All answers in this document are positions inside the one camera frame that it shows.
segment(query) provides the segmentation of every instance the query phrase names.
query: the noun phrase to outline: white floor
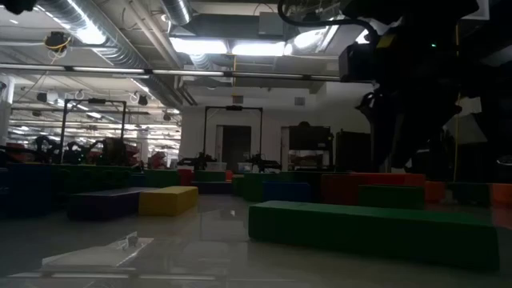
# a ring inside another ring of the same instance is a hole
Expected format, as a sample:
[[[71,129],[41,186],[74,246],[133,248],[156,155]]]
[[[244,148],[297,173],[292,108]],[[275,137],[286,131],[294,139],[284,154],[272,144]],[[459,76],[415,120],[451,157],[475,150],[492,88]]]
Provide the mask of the white floor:
[[[252,242],[247,207],[238,198],[201,196],[196,210],[177,218],[70,222],[59,213],[3,220],[0,286],[512,287],[512,230],[498,229],[502,270],[480,274]],[[134,232],[135,246],[118,241]]]

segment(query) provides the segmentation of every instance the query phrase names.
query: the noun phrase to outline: pillar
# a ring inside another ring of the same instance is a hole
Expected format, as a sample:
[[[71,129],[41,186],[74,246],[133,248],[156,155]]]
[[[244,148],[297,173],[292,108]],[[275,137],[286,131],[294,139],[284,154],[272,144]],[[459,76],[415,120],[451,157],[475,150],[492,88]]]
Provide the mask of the pillar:
[[[141,144],[140,146],[140,156],[141,156],[141,161],[144,161],[145,164],[147,164],[147,161],[148,161],[148,154],[150,152],[150,144],[148,143],[148,135],[149,135],[149,132],[148,131],[139,131],[137,132],[137,142],[139,142]]]
[[[14,85],[12,76],[0,76],[0,145],[7,144],[9,137],[10,108],[13,105]]]

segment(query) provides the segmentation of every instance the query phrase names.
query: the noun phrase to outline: doorway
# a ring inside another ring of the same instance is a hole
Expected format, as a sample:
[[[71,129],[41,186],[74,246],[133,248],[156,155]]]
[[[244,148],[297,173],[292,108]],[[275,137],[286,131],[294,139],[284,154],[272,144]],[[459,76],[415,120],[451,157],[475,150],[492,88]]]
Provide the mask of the doorway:
[[[250,126],[218,126],[219,130],[222,130],[220,133],[222,162],[227,164],[227,170],[237,172],[238,163],[246,162],[250,157],[251,128]]]

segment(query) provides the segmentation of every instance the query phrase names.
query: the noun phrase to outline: yellow foam block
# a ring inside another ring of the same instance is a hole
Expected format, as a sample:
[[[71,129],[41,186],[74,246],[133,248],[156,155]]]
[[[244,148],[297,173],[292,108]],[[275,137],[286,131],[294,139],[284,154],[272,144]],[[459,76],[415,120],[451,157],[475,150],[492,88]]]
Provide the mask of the yellow foam block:
[[[197,187],[173,186],[141,192],[138,214],[143,216],[176,216],[198,204]]]

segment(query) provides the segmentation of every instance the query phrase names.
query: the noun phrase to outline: orange foam block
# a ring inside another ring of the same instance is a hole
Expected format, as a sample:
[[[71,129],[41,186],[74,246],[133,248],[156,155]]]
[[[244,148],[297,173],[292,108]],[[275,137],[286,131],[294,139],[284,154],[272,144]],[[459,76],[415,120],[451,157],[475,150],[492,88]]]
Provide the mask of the orange foam block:
[[[446,185],[444,182],[425,182],[425,202],[440,203],[446,196]]]
[[[493,206],[512,207],[512,184],[491,184]]]
[[[423,187],[425,175],[404,174],[404,173],[354,173],[366,178],[367,185],[391,185],[391,186],[413,186]]]

